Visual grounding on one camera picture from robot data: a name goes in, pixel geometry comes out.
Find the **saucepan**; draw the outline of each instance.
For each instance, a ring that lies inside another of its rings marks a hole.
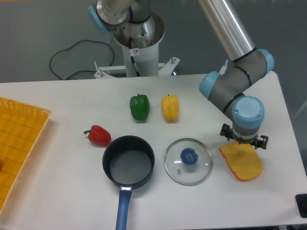
[[[116,230],[125,230],[128,207],[133,189],[146,184],[153,174],[154,153],[142,138],[123,136],[106,148],[102,165],[107,177],[119,190]]]

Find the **yellow tray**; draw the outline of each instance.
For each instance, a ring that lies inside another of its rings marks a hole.
[[[0,212],[50,114],[50,110],[0,97]]]

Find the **toast slice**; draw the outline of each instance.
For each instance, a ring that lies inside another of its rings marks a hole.
[[[237,142],[221,146],[222,156],[235,177],[240,181],[249,181],[262,172],[261,161],[250,144]]]

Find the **white table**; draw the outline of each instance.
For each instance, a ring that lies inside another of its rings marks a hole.
[[[258,149],[262,174],[240,182],[218,148],[219,136],[231,122],[199,92],[202,75],[170,78],[71,80],[0,84],[0,96],[45,107],[53,113],[2,216],[1,229],[115,229],[118,191],[102,168],[104,148],[95,147],[83,131],[91,125],[108,130],[113,139],[137,135],[155,153],[150,181],[132,193],[128,230],[185,230],[307,223],[295,195],[307,193],[307,178],[277,75],[270,72],[245,94],[262,100],[265,119],[260,135],[269,136],[267,150]],[[136,123],[131,96],[146,94],[150,114]],[[176,94],[180,115],[167,124],[161,99]],[[165,172],[163,157],[179,138],[203,142],[213,156],[213,171],[200,185],[175,183]]]

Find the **lid rim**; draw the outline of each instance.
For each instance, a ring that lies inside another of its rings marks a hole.
[[[210,159],[210,165],[209,165],[209,170],[207,172],[207,174],[201,178],[200,180],[198,181],[195,181],[195,182],[183,182],[183,181],[180,181],[178,179],[176,179],[171,173],[170,171],[168,170],[167,168],[167,165],[166,165],[166,157],[167,157],[167,154],[169,152],[169,150],[174,146],[176,145],[177,143],[180,143],[182,141],[192,141],[192,142],[195,142],[197,144],[199,144],[200,146],[202,146],[208,153],[208,156],[209,156],[209,159]],[[181,138],[181,139],[178,139],[178,140],[175,140],[174,142],[172,142],[166,149],[165,151],[165,154],[164,154],[164,168],[168,174],[168,176],[175,182],[177,182],[178,184],[181,184],[181,185],[185,185],[185,186],[194,186],[194,185],[199,185],[201,184],[202,182],[204,182],[210,175],[211,171],[212,171],[212,167],[213,167],[213,159],[212,159],[212,154],[211,152],[209,151],[209,149],[203,144],[201,143],[200,141],[196,140],[196,139],[193,139],[193,138]]]

